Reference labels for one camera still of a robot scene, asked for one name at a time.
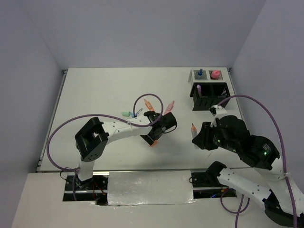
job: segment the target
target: green marker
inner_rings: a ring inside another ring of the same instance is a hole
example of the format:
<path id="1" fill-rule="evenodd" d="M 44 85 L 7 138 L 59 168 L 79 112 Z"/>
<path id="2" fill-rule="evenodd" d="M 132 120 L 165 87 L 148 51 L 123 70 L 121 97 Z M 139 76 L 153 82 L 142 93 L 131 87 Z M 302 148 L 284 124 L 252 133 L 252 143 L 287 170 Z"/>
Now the green marker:
<path id="1" fill-rule="evenodd" d="M 130 116 L 130 113 L 129 113 L 129 112 L 122 112 L 122 115 L 123 115 L 123 116 L 126 116 L 126 117 L 129 117 L 129 116 Z"/>

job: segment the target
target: purple marker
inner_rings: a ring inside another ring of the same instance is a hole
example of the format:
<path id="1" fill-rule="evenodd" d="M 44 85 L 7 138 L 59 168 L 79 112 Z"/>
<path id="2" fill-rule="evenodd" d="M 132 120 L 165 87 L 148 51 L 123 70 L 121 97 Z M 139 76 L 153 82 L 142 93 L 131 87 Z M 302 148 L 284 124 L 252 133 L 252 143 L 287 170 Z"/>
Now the purple marker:
<path id="1" fill-rule="evenodd" d="M 198 89 L 199 96 L 202 96 L 202 95 L 201 95 L 201 87 L 200 87 L 200 85 L 197 85 L 196 87 L 197 87 L 197 89 Z"/>

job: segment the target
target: pink marker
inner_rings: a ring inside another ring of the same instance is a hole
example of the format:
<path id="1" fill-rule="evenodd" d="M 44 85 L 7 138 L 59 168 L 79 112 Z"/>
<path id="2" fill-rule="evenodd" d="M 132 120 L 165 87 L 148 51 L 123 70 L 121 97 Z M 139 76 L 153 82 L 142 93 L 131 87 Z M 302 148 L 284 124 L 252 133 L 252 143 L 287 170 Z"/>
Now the pink marker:
<path id="1" fill-rule="evenodd" d="M 200 85 L 197 85 L 196 87 L 197 87 L 197 89 L 198 89 L 199 96 L 202 96 L 202 94 L 201 94 L 201 87 L 200 87 Z"/>
<path id="2" fill-rule="evenodd" d="M 173 105 L 174 105 L 174 101 L 172 101 L 172 102 L 168 105 L 168 107 L 167 107 L 167 109 L 166 109 L 166 111 L 165 111 L 165 115 L 166 115 L 167 113 L 171 112 L 171 110 L 172 110 L 172 108 L 173 108 Z"/>

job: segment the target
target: wire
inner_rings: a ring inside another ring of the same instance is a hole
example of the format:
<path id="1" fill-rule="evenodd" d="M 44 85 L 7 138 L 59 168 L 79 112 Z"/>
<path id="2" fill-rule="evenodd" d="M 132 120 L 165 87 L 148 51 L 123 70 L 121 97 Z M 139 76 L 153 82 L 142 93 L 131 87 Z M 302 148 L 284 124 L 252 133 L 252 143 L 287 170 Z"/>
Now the wire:
<path id="1" fill-rule="evenodd" d="M 94 183 L 93 183 L 93 199 L 95 201 L 95 195 L 94 195 Z"/>
<path id="2" fill-rule="evenodd" d="M 241 202 L 240 202 L 238 210 L 237 210 L 237 216 L 236 216 L 236 221 L 235 221 L 235 228 L 238 228 L 238 217 L 240 215 L 240 211 L 241 211 L 241 208 L 242 208 L 242 205 L 243 205 L 243 201 L 244 201 L 244 195 L 242 194 Z"/>
<path id="3" fill-rule="evenodd" d="M 160 113 L 160 115 L 156 118 L 155 121 L 153 121 L 153 122 L 150 123 L 150 124 L 139 125 L 139 124 L 136 124 L 136 123 L 130 123 L 130 125 L 135 126 L 135 127 L 149 127 L 149 126 L 154 125 L 156 122 L 158 122 L 159 119 L 162 117 L 162 113 L 163 113 L 163 103 L 162 103 L 162 100 L 161 100 L 157 95 L 155 95 L 155 94 L 143 94 L 143 95 L 141 95 L 140 97 L 138 97 L 138 98 L 136 99 L 136 101 L 134 102 L 134 105 L 133 105 L 133 112 L 135 113 L 135 107 L 136 107 L 136 104 L 137 104 L 138 100 L 139 100 L 140 98 L 142 98 L 143 96 L 149 96 L 149 95 L 150 95 L 150 96 L 156 97 L 156 98 L 160 101 L 160 103 L 161 103 L 161 113 Z M 74 121 L 74 120 L 81 119 L 81 118 L 85 118 L 85 117 L 91 117 L 91 116 L 100 116 L 100 117 L 112 118 L 112 119 L 115 119 L 115 120 L 119 120 L 119 121 L 121 121 L 121 122 L 124 122 L 124 123 L 126 123 L 126 124 L 129 123 L 129 122 L 128 122 L 127 120 L 125 120 L 125 119 L 122 119 L 122 118 L 119 118 L 119 117 L 116 117 L 116 116 L 112 116 L 112 115 L 105 115 L 105 114 L 86 114 L 86 115 L 80 115 L 80 116 L 76 116 L 76 117 L 74 117 L 74 118 L 72 118 L 72 119 L 69 119 L 69 120 L 65 121 L 64 123 L 62 123 L 59 127 L 57 127 L 57 128 L 52 132 L 52 134 L 50 135 L 50 137 L 49 137 L 49 139 L 48 139 L 48 141 L 47 141 L 47 157 L 48 157 L 48 159 L 50 160 L 50 162 L 51 162 L 56 168 L 58 168 L 58 169 L 60 169 L 60 170 L 63 170 L 63 171 L 66 171 L 66 172 L 71 172 L 71 171 L 77 171 L 77 170 L 79 170 L 79 167 L 73 168 L 73 169 L 67 169 L 67 168 L 64 168 L 64 167 L 61 167 L 61 166 L 57 165 L 57 164 L 54 162 L 54 160 L 51 158 L 50 151 L 49 151 L 49 147 L 50 147 L 50 143 L 51 143 L 52 138 L 53 138 L 54 135 L 60 130 L 60 128 L 62 128 L 63 126 L 65 126 L 66 124 L 68 124 L 69 122 L 72 122 L 72 121 Z"/>
<path id="4" fill-rule="evenodd" d="M 72 181 L 72 190 L 73 190 L 74 201 L 77 201 L 76 192 L 75 192 L 75 182 L 76 182 L 77 174 L 78 174 L 78 170 L 75 171 L 75 174 L 74 174 L 74 177 L 73 177 L 73 181 Z"/>
<path id="5" fill-rule="evenodd" d="M 60 171 L 59 176 L 66 181 L 66 179 L 61 176 L 62 172 L 63 172 L 63 170 Z"/>
<path id="6" fill-rule="evenodd" d="M 102 194 L 105 195 L 104 191 L 98 186 L 98 184 L 96 183 L 96 181 L 94 183 L 97 186 L 97 188 L 99 188 L 99 190 L 102 192 Z"/>
<path id="7" fill-rule="evenodd" d="M 269 117 L 271 118 L 272 122 L 275 125 L 276 131 L 277 131 L 279 139 L 280 139 L 281 150 L 282 150 L 283 172 L 286 174 L 287 173 L 287 165 L 286 165 L 286 153 L 285 153 L 283 137 L 282 137 L 281 131 L 279 129 L 279 126 L 277 125 L 276 120 L 274 119 L 274 117 L 272 116 L 270 111 L 261 102 L 259 102 L 258 100 L 254 99 L 250 96 L 247 96 L 247 95 L 233 95 L 233 96 L 227 97 L 226 99 L 219 102 L 218 105 L 221 105 L 222 103 L 224 103 L 224 102 L 226 102 L 226 101 L 228 101 L 228 100 L 230 100 L 231 98 L 234 98 L 234 97 L 248 98 L 248 99 L 256 102 L 258 105 L 260 105 L 268 113 Z M 291 200 L 291 205 L 292 205 L 292 208 L 293 208 L 293 218 L 294 218 L 293 227 L 297 228 L 297 214 L 296 214 L 296 206 L 295 206 L 295 201 L 294 201 L 295 200 L 294 194 L 293 194 L 293 191 L 291 189 L 291 185 L 290 185 L 290 182 L 289 182 L 289 179 L 288 179 L 287 176 L 285 176 L 285 181 L 286 181 L 286 184 L 287 184 L 287 188 L 288 188 L 289 195 L 290 195 L 290 200 Z"/>
<path id="8" fill-rule="evenodd" d="M 171 131 L 169 131 L 169 132 L 162 132 L 162 133 L 168 134 L 168 133 L 170 133 L 170 132 L 173 132 L 176 128 L 177 128 L 177 125 L 175 125 L 175 128 L 174 128 L 173 130 L 171 130 Z"/>
<path id="9" fill-rule="evenodd" d="M 221 203 L 222 207 L 223 207 L 226 211 L 228 211 L 229 213 L 231 213 L 231 214 L 237 214 L 237 211 L 231 211 L 231 210 L 229 210 L 228 208 L 225 207 L 225 205 L 224 205 L 224 203 L 223 203 L 223 197 L 224 197 L 224 195 L 225 195 L 227 192 L 229 192 L 229 191 L 233 191 L 233 189 L 229 189 L 229 190 L 223 192 L 223 194 L 220 196 L 220 203 Z M 243 213 L 243 212 L 248 208 L 249 203 L 250 203 L 250 198 L 248 198 L 247 204 L 246 204 L 246 206 L 244 207 L 244 209 L 242 209 L 239 213 Z"/>
<path id="10" fill-rule="evenodd" d="M 64 178 L 61 176 L 62 173 L 63 173 L 63 170 L 60 171 L 59 176 L 60 176 L 62 179 L 64 179 Z"/>

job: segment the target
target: metal frame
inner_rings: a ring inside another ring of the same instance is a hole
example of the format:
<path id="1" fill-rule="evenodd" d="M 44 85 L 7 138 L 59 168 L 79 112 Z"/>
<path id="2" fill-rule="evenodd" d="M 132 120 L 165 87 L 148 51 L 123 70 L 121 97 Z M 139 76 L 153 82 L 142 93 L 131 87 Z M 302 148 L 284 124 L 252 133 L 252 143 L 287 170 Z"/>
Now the metal frame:
<path id="1" fill-rule="evenodd" d="M 115 171 L 115 172 L 137 172 L 140 171 L 142 172 L 142 170 L 136 170 L 136 171 Z M 176 170 L 158 170 L 158 171 L 176 171 Z M 200 169 L 200 170 L 195 170 L 195 171 L 191 171 L 192 172 L 205 172 L 206 169 Z M 103 176 L 109 176 L 110 172 L 113 171 L 94 171 L 93 175 L 103 175 Z M 67 176 L 74 176 L 73 172 L 67 172 Z M 193 187 L 193 190 L 221 190 L 221 189 L 226 189 L 228 187 L 199 187 L 199 188 L 195 188 Z M 93 193 L 92 190 L 76 190 L 77 193 Z M 69 194 L 69 193 L 73 193 L 73 191 L 71 190 L 64 190 L 64 194 Z M 94 193 L 102 193 L 100 190 L 94 190 Z"/>
<path id="2" fill-rule="evenodd" d="M 62 80 L 61 80 L 61 85 L 60 85 L 60 88 L 59 88 L 59 92 L 58 92 L 57 99 L 56 99 L 56 102 L 55 102 L 55 106 L 54 106 L 54 109 L 53 109 L 53 113 L 52 113 L 52 116 L 51 116 L 51 121 L 50 121 L 48 129 L 47 129 L 46 139 L 45 139 L 44 144 L 43 144 L 43 148 L 42 148 L 42 152 L 41 152 L 41 155 L 40 155 L 40 158 L 39 158 L 39 161 L 38 161 L 36 172 L 40 172 L 40 167 L 41 167 L 43 156 L 44 156 L 44 153 L 45 153 L 45 150 L 46 150 L 48 137 L 49 137 L 50 132 L 51 132 L 51 128 L 52 128 L 53 121 L 54 121 L 54 118 L 55 118 L 56 110 L 57 110 L 57 107 L 58 107 L 58 103 L 59 103 L 61 93 L 62 93 L 62 90 L 63 90 L 63 86 L 64 86 L 64 83 L 65 83 L 65 80 L 66 80 L 66 77 L 67 77 L 67 72 L 68 72 L 68 70 L 63 71 L 63 77 L 62 77 Z"/>

